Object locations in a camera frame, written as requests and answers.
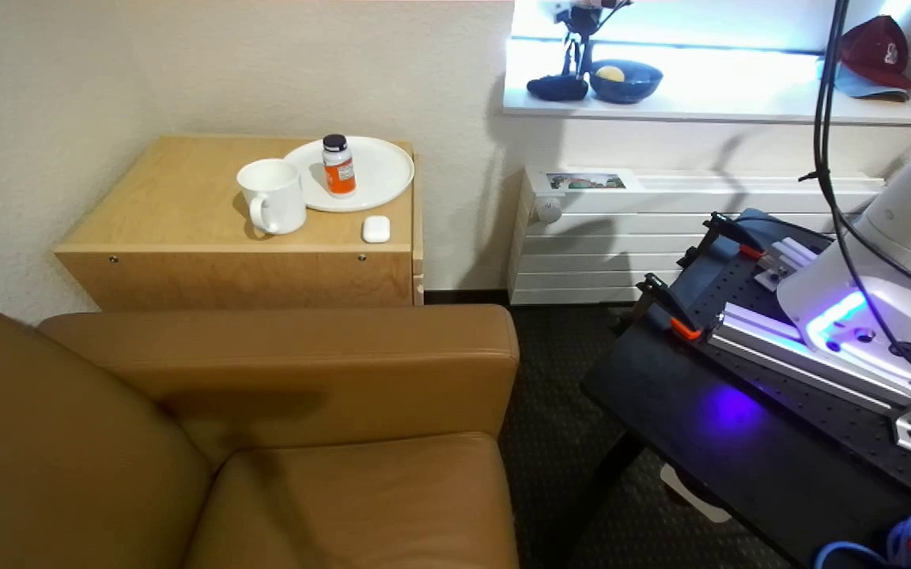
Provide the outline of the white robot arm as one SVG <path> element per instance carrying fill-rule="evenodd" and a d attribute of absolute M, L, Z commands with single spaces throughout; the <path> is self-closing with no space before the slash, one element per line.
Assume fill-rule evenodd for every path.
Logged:
<path fill-rule="evenodd" d="M 830 167 L 834 90 L 847 74 L 845 49 L 860 30 L 845 30 L 850 0 L 834 0 L 813 112 L 813 170 L 834 239 L 813 257 L 793 238 L 772 252 L 786 265 L 775 285 L 783 318 L 727 305 L 715 344 L 763 358 L 820 385 L 865 397 L 911 401 L 911 161 L 847 221 Z"/>

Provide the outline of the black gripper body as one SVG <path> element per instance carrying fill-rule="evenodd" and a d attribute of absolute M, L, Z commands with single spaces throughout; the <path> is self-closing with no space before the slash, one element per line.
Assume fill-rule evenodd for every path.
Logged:
<path fill-rule="evenodd" d="M 626 9 L 631 0 L 569 0 L 567 8 L 552 9 L 552 20 L 580 36 L 595 36 L 604 21 L 611 21 L 621 9 Z"/>

